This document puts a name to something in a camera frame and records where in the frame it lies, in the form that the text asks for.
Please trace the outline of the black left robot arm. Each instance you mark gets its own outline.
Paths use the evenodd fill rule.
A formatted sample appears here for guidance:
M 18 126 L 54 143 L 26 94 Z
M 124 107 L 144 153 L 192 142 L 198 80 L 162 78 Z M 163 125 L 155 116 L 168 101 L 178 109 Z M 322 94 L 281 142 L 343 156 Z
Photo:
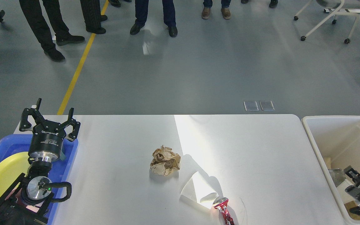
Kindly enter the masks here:
M 28 150 L 29 169 L 21 173 L 0 195 L 0 225 L 46 225 L 48 206 L 68 200 L 72 194 L 69 182 L 54 182 L 48 175 L 53 163 L 63 159 L 64 139 L 77 139 L 80 122 L 69 110 L 67 121 L 46 120 L 39 111 L 41 98 L 35 107 L 22 112 L 19 131 L 32 131 Z

